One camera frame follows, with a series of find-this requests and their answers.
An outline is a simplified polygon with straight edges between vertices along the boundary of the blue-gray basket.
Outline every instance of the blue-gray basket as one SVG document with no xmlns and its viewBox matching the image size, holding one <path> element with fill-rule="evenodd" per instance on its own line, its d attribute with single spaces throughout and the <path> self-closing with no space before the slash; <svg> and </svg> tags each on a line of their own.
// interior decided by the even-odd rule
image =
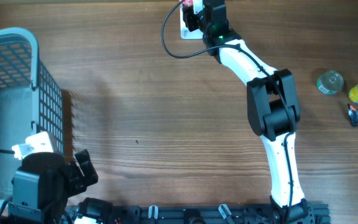
<svg viewBox="0 0 358 224">
<path fill-rule="evenodd" d="M 12 195 L 21 161 L 12 146 L 50 131 L 63 152 L 62 92 L 39 59 L 34 35 L 21 28 L 0 30 L 0 199 Z"/>
</svg>

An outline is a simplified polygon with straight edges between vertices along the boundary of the wooden surface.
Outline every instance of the wooden surface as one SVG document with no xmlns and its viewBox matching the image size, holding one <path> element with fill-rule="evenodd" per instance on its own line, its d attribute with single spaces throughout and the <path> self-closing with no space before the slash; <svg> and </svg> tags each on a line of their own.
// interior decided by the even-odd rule
<svg viewBox="0 0 358 224">
<path fill-rule="evenodd" d="M 31 30 L 66 90 L 66 152 L 88 149 L 98 171 L 99 183 L 69 204 L 86 197 L 143 206 L 269 202 L 269 165 L 248 124 L 246 88 L 206 54 L 179 60 L 164 52 L 160 28 L 172 6 L 0 6 L 0 29 Z M 295 76 L 296 158 L 306 198 L 328 203 L 333 223 L 358 223 L 358 128 L 346 114 L 347 92 L 358 83 L 358 1 L 227 8 L 249 48 Z M 168 47 L 182 55 L 203 49 L 199 40 L 180 39 L 178 17 L 168 22 Z M 334 96 L 316 88 L 329 69 L 346 80 Z"/>
</svg>

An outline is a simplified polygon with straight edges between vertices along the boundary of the basket bottom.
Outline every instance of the basket bottom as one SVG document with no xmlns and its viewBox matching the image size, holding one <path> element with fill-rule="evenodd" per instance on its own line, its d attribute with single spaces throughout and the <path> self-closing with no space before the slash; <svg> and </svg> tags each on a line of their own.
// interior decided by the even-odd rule
<svg viewBox="0 0 358 224">
<path fill-rule="evenodd" d="M 32 90 L 30 86 L 0 90 L 0 149 L 12 150 L 12 146 L 25 143 L 31 135 Z M 12 178 L 22 161 L 13 154 L 0 152 L 0 199 L 12 195 Z"/>
</svg>

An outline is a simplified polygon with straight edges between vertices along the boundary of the wooden table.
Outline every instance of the wooden table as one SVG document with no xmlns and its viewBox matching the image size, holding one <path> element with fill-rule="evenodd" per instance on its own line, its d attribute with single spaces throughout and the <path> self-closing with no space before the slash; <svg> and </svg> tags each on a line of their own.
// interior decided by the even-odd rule
<svg viewBox="0 0 358 224">
<path fill-rule="evenodd" d="M 173 5 L 0 6 L 0 29 L 31 30 L 65 90 L 68 157 L 88 149 L 98 171 L 99 183 L 69 204 L 86 197 L 142 206 L 269 202 L 269 165 L 248 124 L 246 88 L 206 54 L 165 53 L 160 29 Z M 346 108 L 358 83 L 358 1 L 231 1 L 227 9 L 256 55 L 295 76 L 306 198 L 328 203 L 333 223 L 358 223 L 358 128 Z M 166 28 L 170 50 L 203 49 L 202 41 L 181 40 L 178 18 Z M 334 96 L 316 88 L 330 69 L 346 80 Z"/>
</svg>

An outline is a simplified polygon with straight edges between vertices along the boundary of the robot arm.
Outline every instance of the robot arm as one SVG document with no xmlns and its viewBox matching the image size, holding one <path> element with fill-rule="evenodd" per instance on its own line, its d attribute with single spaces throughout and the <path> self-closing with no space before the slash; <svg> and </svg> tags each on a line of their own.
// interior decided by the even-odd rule
<svg viewBox="0 0 358 224">
<path fill-rule="evenodd" d="M 240 45 L 280 85 L 293 120 L 298 121 L 300 110 L 296 98 L 295 83 L 288 70 L 277 71 L 263 63 L 253 54 L 241 37 L 232 29 L 226 19 L 224 0 L 193 0 L 182 5 L 181 36 L 184 39 L 202 38 L 207 47 L 219 45 Z M 272 199 L 280 208 L 296 205 L 304 200 L 304 193 L 298 180 L 295 160 L 295 133 L 290 131 L 288 118 L 279 101 L 269 102 L 268 94 L 275 93 L 266 74 L 242 52 L 222 47 L 208 52 L 219 63 L 230 68 L 247 86 L 248 117 L 252 130 L 260 136 L 266 148 L 270 173 L 272 175 Z M 290 171 L 284 145 L 287 144 L 290 170 L 293 179 L 293 195 L 290 203 Z"/>
</svg>

